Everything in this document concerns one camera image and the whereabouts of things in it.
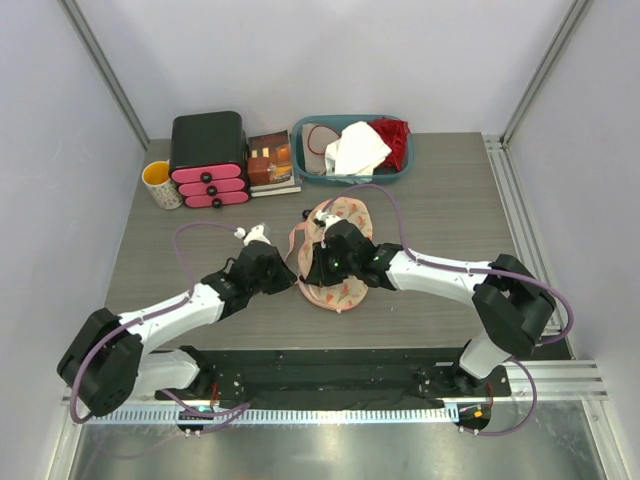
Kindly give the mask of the pink mesh laundry bag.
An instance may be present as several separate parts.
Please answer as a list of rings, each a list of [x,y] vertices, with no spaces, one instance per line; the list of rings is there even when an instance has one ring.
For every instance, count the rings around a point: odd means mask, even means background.
[[[309,219],[298,223],[289,234],[289,248],[284,259],[297,252],[298,274],[308,274],[312,263],[312,246],[322,239],[321,229],[313,222],[313,217],[327,205],[327,201],[311,210]],[[341,196],[328,208],[330,214],[353,223],[366,238],[373,238],[373,223],[366,204],[361,200]],[[361,280],[351,276],[338,285],[318,287],[301,280],[297,285],[303,296],[313,305],[336,313],[356,308],[365,298],[368,287]]]

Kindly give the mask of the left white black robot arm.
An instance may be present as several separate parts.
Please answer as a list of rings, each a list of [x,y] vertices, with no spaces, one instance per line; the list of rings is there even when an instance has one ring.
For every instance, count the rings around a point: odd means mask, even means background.
[[[189,399],[205,397],[215,372],[192,346],[159,349],[196,328],[212,325],[247,307],[257,294],[289,289],[296,275],[278,249],[254,240],[230,267],[205,276],[188,291],[145,309],[120,315],[103,307],[85,321],[62,356],[57,373],[70,387],[71,416],[84,404],[92,417],[117,410],[130,397],[158,391]]]

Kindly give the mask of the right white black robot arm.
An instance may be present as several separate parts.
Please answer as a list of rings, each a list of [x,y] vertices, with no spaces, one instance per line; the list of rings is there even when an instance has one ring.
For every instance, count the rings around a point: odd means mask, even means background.
[[[417,291],[473,307],[482,332],[463,347],[450,375],[462,394],[483,388],[489,375],[511,357],[530,355],[556,309],[547,289],[515,257],[462,262],[432,257],[399,244],[376,245],[346,219],[315,220],[310,271],[303,281],[332,287],[357,279],[369,288]]]

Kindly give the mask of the stack of books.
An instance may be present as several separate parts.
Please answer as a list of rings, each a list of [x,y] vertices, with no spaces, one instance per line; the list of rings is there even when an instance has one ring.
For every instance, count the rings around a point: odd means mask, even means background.
[[[247,175],[252,197],[301,191],[301,179],[294,172],[289,133],[250,137],[247,141]]]

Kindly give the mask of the white cloth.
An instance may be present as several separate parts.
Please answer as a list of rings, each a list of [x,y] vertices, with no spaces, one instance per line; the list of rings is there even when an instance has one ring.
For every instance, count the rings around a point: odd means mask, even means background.
[[[391,154],[392,149],[365,121],[342,130],[324,153],[328,176],[370,176]]]

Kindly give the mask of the teal plastic basket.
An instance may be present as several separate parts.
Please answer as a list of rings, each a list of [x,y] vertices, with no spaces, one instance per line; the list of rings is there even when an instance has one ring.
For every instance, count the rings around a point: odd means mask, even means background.
[[[354,176],[327,175],[313,173],[310,170],[313,154],[309,149],[309,138],[315,138],[311,131],[315,128],[341,133],[349,125],[358,121],[372,124],[374,129],[387,142],[391,141],[390,159],[377,166],[371,175]],[[391,115],[378,114],[340,114],[312,115],[299,120],[291,132],[291,158],[294,170],[317,184],[341,182],[346,184],[374,183],[386,185],[405,176],[414,165],[414,144],[408,123]]]

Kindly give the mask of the grey cloth with red loop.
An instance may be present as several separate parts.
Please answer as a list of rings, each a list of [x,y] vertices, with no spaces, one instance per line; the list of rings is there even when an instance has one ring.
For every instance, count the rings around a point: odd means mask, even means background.
[[[340,132],[330,126],[318,123],[305,123],[302,125],[302,158],[303,166],[307,173],[312,175],[325,175],[327,173],[326,149],[339,138]]]

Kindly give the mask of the black pink drawer organizer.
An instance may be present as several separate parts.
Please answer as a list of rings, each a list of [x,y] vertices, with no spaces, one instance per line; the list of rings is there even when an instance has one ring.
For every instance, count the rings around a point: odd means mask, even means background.
[[[247,143],[241,115],[220,111],[175,118],[169,173],[189,208],[220,209],[248,202]]]

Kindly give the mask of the red garment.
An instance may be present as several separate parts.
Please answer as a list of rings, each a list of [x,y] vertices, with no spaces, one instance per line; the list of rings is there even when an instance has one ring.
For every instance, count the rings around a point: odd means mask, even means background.
[[[369,125],[390,149],[382,165],[395,172],[402,171],[410,134],[408,123],[395,118],[380,117],[369,121]]]

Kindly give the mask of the yellow inside patterned mug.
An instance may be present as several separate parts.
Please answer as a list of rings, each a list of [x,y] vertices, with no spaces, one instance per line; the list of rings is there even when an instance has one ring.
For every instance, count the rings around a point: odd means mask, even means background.
[[[182,197],[170,177],[168,160],[149,163],[142,171],[141,180],[161,209],[174,210],[183,204]]]

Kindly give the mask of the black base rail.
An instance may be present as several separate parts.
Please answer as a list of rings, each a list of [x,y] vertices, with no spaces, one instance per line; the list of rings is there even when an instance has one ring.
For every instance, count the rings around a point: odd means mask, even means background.
[[[506,398],[504,367],[485,380],[458,368],[458,348],[208,350],[203,385],[175,390],[182,400],[216,398],[221,407],[265,410],[409,410],[447,398]]]

